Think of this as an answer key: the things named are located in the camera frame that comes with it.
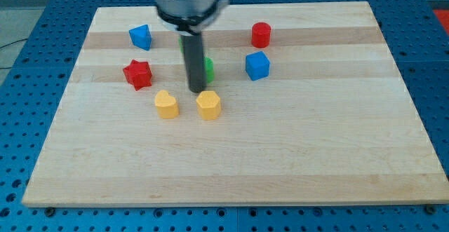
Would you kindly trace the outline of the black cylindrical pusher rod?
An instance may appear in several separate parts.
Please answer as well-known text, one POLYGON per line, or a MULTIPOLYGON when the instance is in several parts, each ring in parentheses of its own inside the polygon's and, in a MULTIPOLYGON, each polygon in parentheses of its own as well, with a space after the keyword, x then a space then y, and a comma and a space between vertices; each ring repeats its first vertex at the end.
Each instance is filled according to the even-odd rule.
POLYGON ((193 93, 206 89, 207 75, 204 64, 204 47, 202 34, 182 36, 182 52, 185 62, 187 83, 193 93))

